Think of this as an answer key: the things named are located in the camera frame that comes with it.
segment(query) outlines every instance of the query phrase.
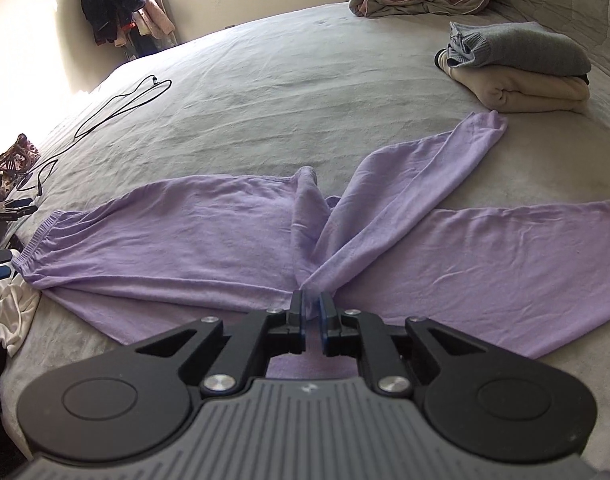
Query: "gray gripper base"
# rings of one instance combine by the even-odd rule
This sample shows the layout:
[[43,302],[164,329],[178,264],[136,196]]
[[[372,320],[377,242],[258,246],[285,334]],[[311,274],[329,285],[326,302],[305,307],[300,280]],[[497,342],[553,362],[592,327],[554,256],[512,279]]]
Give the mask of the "gray gripper base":
[[489,462],[438,436],[413,403],[361,378],[256,380],[207,402],[169,447],[133,463],[75,467],[39,457],[23,480],[589,480],[577,456],[538,466]]

